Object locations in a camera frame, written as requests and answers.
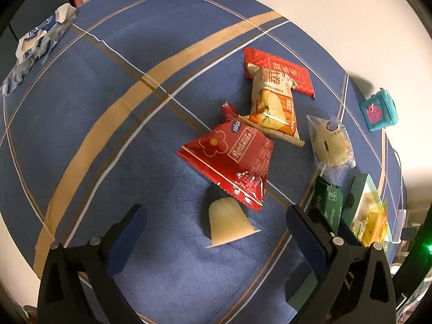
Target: flower design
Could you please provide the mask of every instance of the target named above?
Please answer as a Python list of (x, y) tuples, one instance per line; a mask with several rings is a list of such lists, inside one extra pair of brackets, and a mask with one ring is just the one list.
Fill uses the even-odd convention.
[(204, 154), (213, 157), (217, 153), (224, 154), (228, 151), (228, 144), (225, 141), (226, 135), (221, 130), (213, 130), (208, 137), (200, 139), (199, 143), (204, 150)]

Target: teal container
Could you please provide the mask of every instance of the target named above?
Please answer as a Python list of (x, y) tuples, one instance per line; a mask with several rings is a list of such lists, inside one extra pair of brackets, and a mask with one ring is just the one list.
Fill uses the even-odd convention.
[(393, 99), (383, 88), (361, 103), (360, 109), (371, 132), (395, 125), (399, 120)]

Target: table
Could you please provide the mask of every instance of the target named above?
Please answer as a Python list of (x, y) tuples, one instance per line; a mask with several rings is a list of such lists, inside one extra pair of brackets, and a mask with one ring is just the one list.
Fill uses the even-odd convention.
[[(249, 112), (246, 46), (308, 68), (316, 100), (294, 92), (306, 144), (275, 141), (263, 209), (244, 209), (261, 232), (207, 249), (208, 206), (226, 194), (176, 152), (221, 122), (225, 101)], [(254, 0), (90, 0), (48, 60), (4, 97), (0, 211), (41, 274), (51, 235), (86, 243), (141, 203), (148, 226), (114, 280), (144, 322), (288, 322), (285, 282), (305, 263), (285, 209), (308, 205), (320, 173), (307, 114), (338, 117), (348, 130), (357, 167), (340, 178), (345, 197), (353, 177), (369, 173), (390, 228), (405, 206), (392, 146), (384, 131), (368, 132), (362, 100), (323, 48)]]

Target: red packet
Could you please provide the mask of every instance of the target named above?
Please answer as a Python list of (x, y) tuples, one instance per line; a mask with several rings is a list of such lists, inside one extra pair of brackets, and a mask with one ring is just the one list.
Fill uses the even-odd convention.
[[(225, 114), (235, 116), (228, 103)], [(224, 191), (253, 210), (261, 210), (273, 141), (235, 118), (183, 145), (178, 155)]]
[(254, 64), (260, 68), (268, 68), (274, 71), (280, 71), (294, 79), (297, 83), (297, 87), (293, 90), (297, 90), (306, 95), (311, 96), (315, 99), (314, 88), (312, 87), (311, 78), (306, 68), (299, 66), (298, 64), (287, 61), (286, 59), (273, 56), (269, 53), (265, 53), (260, 50), (245, 48), (245, 66), (246, 76), (253, 79), (248, 71), (248, 64)]

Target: white floor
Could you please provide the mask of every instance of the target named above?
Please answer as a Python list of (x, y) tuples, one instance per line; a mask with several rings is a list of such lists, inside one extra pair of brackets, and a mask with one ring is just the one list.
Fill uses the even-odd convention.
[[(385, 87), (400, 116), (387, 134), (409, 189), (432, 187), (428, 159), (432, 40), (405, 0), (258, 0), (314, 38), (364, 93)], [(432, 200), (420, 188), (416, 199)], [(36, 305), (39, 281), (0, 218), (0, 282), (20, 304)]]

